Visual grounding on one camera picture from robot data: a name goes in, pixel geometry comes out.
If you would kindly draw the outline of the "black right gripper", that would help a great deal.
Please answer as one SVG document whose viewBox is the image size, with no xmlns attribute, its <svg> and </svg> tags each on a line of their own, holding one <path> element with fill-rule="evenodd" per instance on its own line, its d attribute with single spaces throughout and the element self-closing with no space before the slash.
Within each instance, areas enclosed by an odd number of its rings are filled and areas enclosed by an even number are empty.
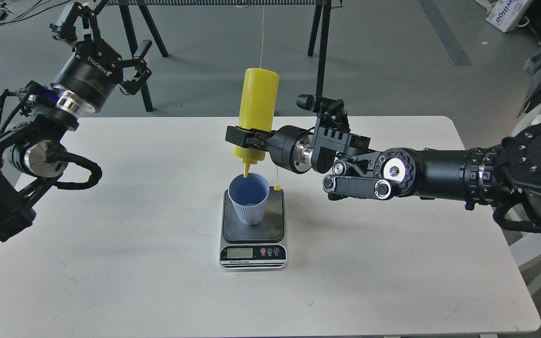
<svg viewBox="0 0 541 338">
<path fill-rule="evenodd" d="M 307 129 L 292 125 L 277 131 L 227 126 L 225 134 L 228 143 L 247 148 L 247 163 L 257 164 L 269 153 L 275 165 L 298 175 L 311 169 L 312 138 L 313 133 Z"/>
</svg>

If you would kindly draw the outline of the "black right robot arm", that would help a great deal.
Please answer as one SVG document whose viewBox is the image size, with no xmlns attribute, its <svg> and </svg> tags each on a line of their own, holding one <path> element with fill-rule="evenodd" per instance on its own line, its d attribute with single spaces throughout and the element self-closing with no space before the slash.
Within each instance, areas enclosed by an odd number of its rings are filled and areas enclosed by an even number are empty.
<svg viewBox="0 0 541 338">
<path fill-rule="evenodd" d="M 294 173 L 323 173 L 330 200 L 460 200 L 467 210 L 492 206 L 502 229 L 541 233 L 541 123 L 490 148 L 376 151 L 368 137 L 350 131 L 341 99 L 303 94 L 297 105 L 317 115 L 313 129 L 228 126 L 225 139 L 268 152 L 277 166 Z"/>
</svg>

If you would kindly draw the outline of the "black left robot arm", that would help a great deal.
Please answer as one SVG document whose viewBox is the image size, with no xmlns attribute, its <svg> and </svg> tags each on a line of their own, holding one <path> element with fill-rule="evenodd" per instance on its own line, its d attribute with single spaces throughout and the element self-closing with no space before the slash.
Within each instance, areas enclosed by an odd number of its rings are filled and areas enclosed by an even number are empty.
<svg viewBox="0 0 541 338">
<path fill-rule="evenodd" d="M 51 25 L 53 38 L 71 46 L 72 54 L 50 86 L 30 81 L 0 95 L 0 242 L 32 225 L 33 206 L 51 188 L 98 184 L 101 167 L 69 152 L 62 137 L 77 130 L 84 113 L 98 113 L 117 86 L 137 94 L 152 74 L 145 60 L 152 41 L 123 59 L 102 38 L 97 16 L 106 4 L 73 2 Z"/>
</svg>

